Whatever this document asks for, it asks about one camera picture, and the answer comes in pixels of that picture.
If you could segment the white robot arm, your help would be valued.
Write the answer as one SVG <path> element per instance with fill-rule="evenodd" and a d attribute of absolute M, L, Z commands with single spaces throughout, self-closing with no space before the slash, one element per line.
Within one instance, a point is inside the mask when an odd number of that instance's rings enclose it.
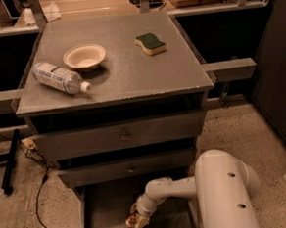
<path fill-rule="evenodd" d="M 194 197 L 203 228 L 261 228 L 251 202 L 259 189 L 260 178 L 250 166 L 222 150 L 208 150 L 196 160 L 193 176 L 149 181 L 132 205 L 126 226 L 146 227 L 168 198 Z"/>

